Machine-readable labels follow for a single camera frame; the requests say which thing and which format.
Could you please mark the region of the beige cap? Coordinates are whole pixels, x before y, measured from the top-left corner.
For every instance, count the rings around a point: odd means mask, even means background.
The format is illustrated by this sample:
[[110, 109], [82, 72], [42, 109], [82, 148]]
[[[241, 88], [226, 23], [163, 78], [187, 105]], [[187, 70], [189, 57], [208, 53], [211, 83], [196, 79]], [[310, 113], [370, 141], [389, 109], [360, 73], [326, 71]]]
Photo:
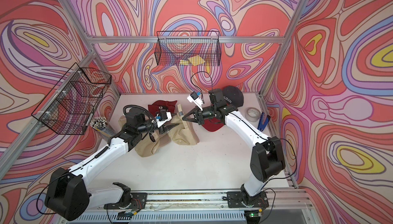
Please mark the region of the beige cap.
[[193, 126], [190, 122], [183, 121], [184, 112], [181, 104], [177, 105], [178, 112], [171, 119], [171, 124], [178, 124], [176, 127], [172, 128], [168, 135], [173, 142], [178, 145], [194, 146], [199, 143], [199, 138], [195, 133]]
[[157, 131], [155, 131], [152, 133], [152, 138], [155, 141], [152, 141], [150, 136], [147, 136], [134, 148], [140, 157], [152, 156], [157, 153], [160, 148], [171, 142], [171, 138], [167, 133], [160, 135]]
[[119, 126], [121, 128], [121, 132], [124, 132], [126, 126], [127, 126], [127, 122], [126, 122], [126, 117], [124, 115], [122, 115], [119, 120], [118, 120]]

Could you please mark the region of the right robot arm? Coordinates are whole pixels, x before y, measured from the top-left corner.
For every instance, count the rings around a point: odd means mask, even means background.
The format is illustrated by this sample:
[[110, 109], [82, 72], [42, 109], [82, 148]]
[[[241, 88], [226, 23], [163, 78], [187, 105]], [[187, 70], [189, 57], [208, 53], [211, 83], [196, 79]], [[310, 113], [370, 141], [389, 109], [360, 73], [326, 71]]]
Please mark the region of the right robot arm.
[[203, 125], [206, 120], [217, 119], [251, 147], [251, 176], [241, 185], [237, 196], [231, 197], [227, 193], [225, 199], [230, 208], [235, 203], [246, 208], [267, 208], [268, 201], [265, 200], [263, 188], [286, 167], [281, 140], [267, 136], [250, 124], [238, 111], [239, 106], [226, 98], [221, 89], [213, 89], [208, 93], [211, 104], [205, 107], [201, 93], [192, 92], [187, 97], [195, 108], [186, 113], [182, 120]]

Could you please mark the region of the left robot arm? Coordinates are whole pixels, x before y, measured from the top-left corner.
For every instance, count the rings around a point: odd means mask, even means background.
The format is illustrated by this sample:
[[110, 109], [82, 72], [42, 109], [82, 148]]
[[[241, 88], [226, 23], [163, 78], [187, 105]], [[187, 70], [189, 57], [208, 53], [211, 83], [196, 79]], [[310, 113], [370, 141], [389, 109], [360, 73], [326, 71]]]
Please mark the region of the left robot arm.
[[102, 189], [89, 188], [97, 175], [112, 162], [132, 151], [143, 139], [152, 138], [154, 132], [164, 134], [177, 124], [170, 121], [176, 116], [166, 107], [156, 115], [138, 105], [123, 108], [126, 123], [108, 139], [107, 144], [69, 169], [58, 168], [50, 178], [44, 205], [68, 221], [79, 218], [86, 210], [114, 204], [126, 209], [133, 201], [130, 187], [114, 182]]

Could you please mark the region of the red Colorado cap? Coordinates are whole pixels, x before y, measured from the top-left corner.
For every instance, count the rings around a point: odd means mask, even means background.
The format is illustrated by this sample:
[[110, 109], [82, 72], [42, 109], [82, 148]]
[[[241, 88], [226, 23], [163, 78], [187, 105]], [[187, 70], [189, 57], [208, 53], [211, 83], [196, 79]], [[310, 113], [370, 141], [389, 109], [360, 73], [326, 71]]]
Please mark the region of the red Colorado cap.
[[221, 129], [224, 124], [217, 118], [206, 119], [202, 125], [207, 131], [215, 132]]

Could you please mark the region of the dark red cap front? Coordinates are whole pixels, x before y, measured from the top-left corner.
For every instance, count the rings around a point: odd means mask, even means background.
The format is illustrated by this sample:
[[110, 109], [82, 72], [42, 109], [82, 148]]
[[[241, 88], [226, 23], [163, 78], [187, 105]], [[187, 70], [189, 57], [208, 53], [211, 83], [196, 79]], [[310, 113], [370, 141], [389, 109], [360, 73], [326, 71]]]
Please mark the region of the dark red cap front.
[[154, 115], [154, 116], [160, 116], [161, 111], [160, 107], [163, 109], [167, 109], [168, 112], [171, 114], [175, 114], [175, 108], [176, 108], [177, 101], [163, 101], [163, 100], [157, 100], [153, 104], [148, 105], [148, 111]]

